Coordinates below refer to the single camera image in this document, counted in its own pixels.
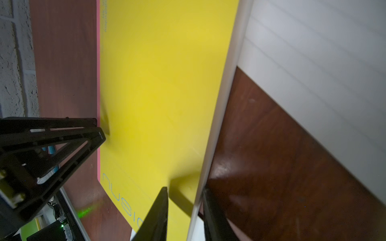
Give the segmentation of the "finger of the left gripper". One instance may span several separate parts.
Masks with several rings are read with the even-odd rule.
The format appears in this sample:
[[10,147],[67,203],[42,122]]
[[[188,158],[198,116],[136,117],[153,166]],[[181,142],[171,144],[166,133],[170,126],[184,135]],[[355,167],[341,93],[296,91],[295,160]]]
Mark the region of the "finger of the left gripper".
[[[1,119],[1,218],[26,222],[105,141],[96,118]],[[49,156],[43,147],[55,146]],[[37,178],[59,165],[42,185]]]

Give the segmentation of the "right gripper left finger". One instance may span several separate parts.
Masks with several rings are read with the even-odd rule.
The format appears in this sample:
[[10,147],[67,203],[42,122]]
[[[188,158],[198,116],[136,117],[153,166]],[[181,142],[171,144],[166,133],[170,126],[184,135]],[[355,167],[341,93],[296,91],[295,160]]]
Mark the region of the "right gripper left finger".
[[166,241],[168,224],[168,192],[162,187],[133,241]]

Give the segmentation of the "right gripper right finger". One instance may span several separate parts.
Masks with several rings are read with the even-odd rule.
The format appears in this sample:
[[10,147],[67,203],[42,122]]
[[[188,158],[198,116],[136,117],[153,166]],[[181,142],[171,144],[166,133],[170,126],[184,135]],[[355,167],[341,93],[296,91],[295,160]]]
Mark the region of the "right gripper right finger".
[[206,241],[239,241],[208,187],[203,190],[203,215]]

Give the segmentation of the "yellow cover notebook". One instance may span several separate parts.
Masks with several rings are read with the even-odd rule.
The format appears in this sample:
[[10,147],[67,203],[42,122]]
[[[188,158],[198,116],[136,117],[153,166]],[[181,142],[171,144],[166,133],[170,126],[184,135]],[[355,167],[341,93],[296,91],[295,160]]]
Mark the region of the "yellow cover notebook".
[[137,232],[161,188],[190,241],[252,1],[97,1],[98,181]]

